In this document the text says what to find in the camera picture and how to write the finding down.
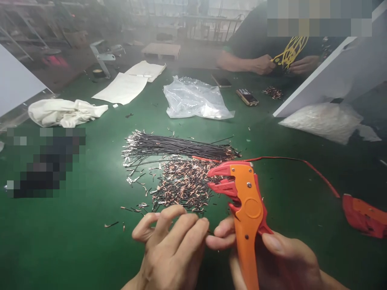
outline orange wire stripper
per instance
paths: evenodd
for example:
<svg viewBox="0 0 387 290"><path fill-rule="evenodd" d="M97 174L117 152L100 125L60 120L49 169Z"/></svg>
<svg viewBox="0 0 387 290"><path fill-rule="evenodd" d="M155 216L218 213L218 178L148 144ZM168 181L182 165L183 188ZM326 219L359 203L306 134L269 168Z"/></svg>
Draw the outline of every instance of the orange wire stripper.
<svg viewBox="0 0 387 290"><path fill-rule="evenodd" d="M258 290L258 273L255 256L257 232L272 234L266 224L267 211L258 187L258 176L249 162L229 161L211 169L209 177L229 176L219 184L209 182L216 193L223 193L233 201L229 203L234 215L237 249L242 275L248 290Z"/></svg>

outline finger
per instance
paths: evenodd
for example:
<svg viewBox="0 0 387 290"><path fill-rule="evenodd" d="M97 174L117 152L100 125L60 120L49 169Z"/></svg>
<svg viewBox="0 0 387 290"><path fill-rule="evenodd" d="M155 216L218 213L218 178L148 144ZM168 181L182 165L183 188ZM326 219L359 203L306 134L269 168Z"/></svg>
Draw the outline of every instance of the finger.
<svg viewBox="0 0 387 290"><path fill-rule="evenodd" d="M219 223L219 226L214 230L214 235L219 238L224 238L231 233L235 233L235 224L234 217L230 215Z"/></svg>
<svg viewBox="0 0 387 290"><path fill-rule="evenodd" d="M154 233L149 239L150 246L159 244L168 234L172 220L179 215L186 214L187 211L181 205L172 205L161 211Z"/></svg>
<svg viewBox="0 0 387 290"><path fill-rule="evenodd" d="M190 283L188 285L196 284L196 281L198 280L199 269L203 261L205 249L206 249L206 243L205 241L203 241L199 249L193 255L193 259L189 264L189 269L188 269L188 279L190 280Z"/></svg>
<svg viewBox="0 0 387 290"><path fill-rule="evenodd" d="M290 67L300 66L302 64L308 64L310 61L307 58L303 58L301 60L297 60L296 62L293 62Z"/></svg>
<svg viewBox="0 0 387 290"><path fill-rule="evenodd" d="M146 243L154 231L150 225L156 222L159 216L160 213L147 213L134 228L132 238L138 242Z"/></svg>
<svg viewBox="0 0 387 290"><path fill-rule="evenodd" d="M175 254L175 257L181 265L186 265L192 260L194 253L204 242L209 227L210 223L208 219L204 217L199 219L187 232Z"/></svg>
<svg viewBox="0 0 387 290"><path fill-rule="evenodd" d="M307 265L316 265L317 258L313 251L297 239L287 238L279 233L263 234L263 243L275 256L287 260L302 261Z"/></svg>
<svg viewBox="0 0 387 290"><path fill-rule="evenodd" d="M274 62L269 63L269 68L274 69L277 65Z"/></svg>
<svg viewBox="0 0 387 290"><path fill-rule="evenodd" d="M308 64L303 64L303 65L300 65L300 66L290 67L289 70L292 73L295 73L295 74L302 74L302 73L306 73L306 72L309 71L309 65Z"/></svg>
<svg viewBox="0 0 387 290"><path fill-rule="evenodd" d="M231 251L229 263L235 290L247 290L247 286L242 276L241 266L239 265L238 254L235 249Z"/></svg>
<svg viewBox="0 0 387 290"><path fill-rule="evenodd" d="M222 251L231 248L235 245L236 237L235 234L229 234L225 238L218 238L216 236L207 236L206 244L207 247L214 251Z"/></svg>
<svg viewBox="0 0 387 290"><path fill-rule="evenodd" d="M170 249L171 255L174 255L186 233L196 224L198 219L199 217L193 213L181 215L160 245L166 246Z"/></svg>

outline clear plastic bag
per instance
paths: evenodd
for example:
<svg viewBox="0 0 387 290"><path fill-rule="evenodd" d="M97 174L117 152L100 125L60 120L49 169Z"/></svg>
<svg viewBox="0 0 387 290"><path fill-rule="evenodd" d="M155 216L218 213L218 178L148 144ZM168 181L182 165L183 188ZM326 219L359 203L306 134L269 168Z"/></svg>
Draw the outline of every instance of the clear plastic bag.
<svg viewBox="0 0 387 290"><path fill-rule="evenodd" d="M361 121L349 105L322 103L303 107L279 124L347 145Z"/></svg>
<svg viewBox="0 0 387 290"><path fill-rule="evenodd" d="M173 77L170 85L164 86L164 94L169 103L166 113L170 118L199 116L209 119L233 118L223 101L218 87L189 77Z"/></svg>

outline pixelated area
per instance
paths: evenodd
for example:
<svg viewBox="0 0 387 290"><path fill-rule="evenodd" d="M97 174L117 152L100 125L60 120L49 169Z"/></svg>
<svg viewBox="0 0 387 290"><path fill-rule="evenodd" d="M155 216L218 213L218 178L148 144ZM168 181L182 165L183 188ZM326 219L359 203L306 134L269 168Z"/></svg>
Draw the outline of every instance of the pixelated area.
<svg viewBox="0 0 387 290"><path fill-rule="evenodd" d="M372 36L370 0L270 0L268 36Z"/></svg>
<svg viewBox="0 0 387 290"><path fill-rule="evenodd" d="M85 142L84 128L8 128L7 145L15 157L7 170L8 196L55 197Z"/></svg>

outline hand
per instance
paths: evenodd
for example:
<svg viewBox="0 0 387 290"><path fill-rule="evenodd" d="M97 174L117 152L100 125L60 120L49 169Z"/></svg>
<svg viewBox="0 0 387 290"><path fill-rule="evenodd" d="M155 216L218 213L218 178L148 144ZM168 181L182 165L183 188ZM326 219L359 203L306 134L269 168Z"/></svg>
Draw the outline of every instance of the hand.
<svg viewBox="0 0 387 290"><path fill-rule="evenodd" d="M301 60L293 62L289 70L296 75L312 73L318 67L319 61L319 56L306 56Z"/></svg>
<svg viewBox="0 0 387 290"><path fill-rule="evenodd" d="M123 290L195 289L208 227L206 218L187 214L181 205L146 214L132 233L134 240L145 243L141 269Z"/></svg>
<svg viewBox="0 0 387 290"><path fill-rule="evenodd" d="M249 70L259 75L267 75L276 67L276 64L271 60L272 58L268 54L261 56L260 58L248 60L250 66Z"/></svg>
<svg viewBox="0 0 387 290"><path fill-rule="evenodd" d="M208 236L206 244L213 250L224 250L235 244L234 218L223 220ZM281 234L263 234L256 239L256 260L261 290L346 289L322 272L316 255L303 242ZM247 290L236 251L230 255L230 268L236 290Z"/></svg>

